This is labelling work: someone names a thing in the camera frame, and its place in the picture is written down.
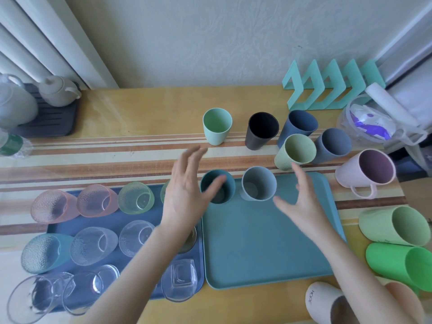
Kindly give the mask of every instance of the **teapot lid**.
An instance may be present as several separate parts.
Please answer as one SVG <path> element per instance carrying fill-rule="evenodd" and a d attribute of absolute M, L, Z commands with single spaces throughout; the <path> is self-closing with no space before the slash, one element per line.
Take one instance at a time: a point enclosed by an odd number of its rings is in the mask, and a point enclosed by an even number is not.
<path fill-rule="evenodd" d="M 39 92 L 43 94 L 54 94 L 59 92 L 64 85 L 60 76 L 48 76 L 38 84 Z"/>
<path fill-rule="evenodd" d="M 0 82 L 0 106 L 6 103 L 12 95 L 12 88 L 6 84 Z"/>

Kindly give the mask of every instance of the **mug handle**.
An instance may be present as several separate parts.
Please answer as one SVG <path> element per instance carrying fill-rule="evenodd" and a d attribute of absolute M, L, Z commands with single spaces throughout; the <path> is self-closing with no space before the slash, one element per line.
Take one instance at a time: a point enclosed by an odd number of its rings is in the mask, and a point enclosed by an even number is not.
<path fill-rule="evenodd" d="M 377 186 L 376 186 L 375 184 L 371 184 L 371 194 L 370 194 L 369 196 L 361 196 L 361 195 L 357 192 L 357 190 L 356 190 L 355 187 L 351 187 L 351 191 L 352 191 L 356 196 L 358 196 L 359 198 L 362 198 L 362 199 L 368 199 L 368 200 L 370 200 L 370 199 L 375 199 L 376 196 L 377 196 Z"/>
<path fill-rule="evenodd" d="M 18 85 L 19 87 L 25 89 L 25 86 L 24 86 L 23 81 L 22 81 L 18 76 L 15 76 L 15 75 L 12 75 L 12 74 L 3 74 L 3 75 L 1 76 L 1 81 L 2 81 L 3 83 L 9 83 L 9 82 L 12 82 L 12 83 L 14 83 L 15 85 Z"/>
<path fill-rule="evenodd" d="M 75 99 L 79 99 L 81 97 L 81 92 L 78 91 L 78 89 L 76 89 L 76 88 L 65 88 L 64 90 L 76 94 Z"/>

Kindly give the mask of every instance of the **black cup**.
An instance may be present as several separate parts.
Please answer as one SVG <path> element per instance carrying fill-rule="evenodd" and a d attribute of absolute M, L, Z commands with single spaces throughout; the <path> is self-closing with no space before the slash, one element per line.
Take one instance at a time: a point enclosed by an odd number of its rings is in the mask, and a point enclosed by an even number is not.
<path fill-rule="evenodd" d="M 257 112 L 249 119 L 245 145 L 250 150 L 258 150 L 279 131 L 277 119 L 267 112 Z"/>

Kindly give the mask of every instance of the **wall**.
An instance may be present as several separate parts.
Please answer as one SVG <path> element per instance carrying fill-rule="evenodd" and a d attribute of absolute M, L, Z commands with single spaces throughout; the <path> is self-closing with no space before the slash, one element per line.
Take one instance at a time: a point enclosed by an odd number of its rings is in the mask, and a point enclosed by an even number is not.
<path fill-rule="evenodd" d="M 373 58 L 430 0 L 66 0 L 120 87 L 280 84 Z"/>

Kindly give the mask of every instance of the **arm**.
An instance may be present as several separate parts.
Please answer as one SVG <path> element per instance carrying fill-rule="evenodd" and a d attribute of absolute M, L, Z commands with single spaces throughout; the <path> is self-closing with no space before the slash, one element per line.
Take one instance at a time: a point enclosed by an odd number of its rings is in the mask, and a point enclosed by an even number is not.
<path fill-rule="evenodd" d="M 89 309 L 85 324 L 135 324 L 157 282 L 206 211 L 226 176 L 219 176 L 201 193 L 198 164 L 207 149 L 188 149 L 172 169 L 162 221 L 122 271 L 120 277 Z"/>
<path fill-rule="evenodd" d="M 292 168 L 299 181 L 297 203 L 291 205 L 278 196 L 273 201 L 320 248 L 359 322 L 415 323 L 333 229 L 310 178 L 297 164 L 293 163 Z"/>

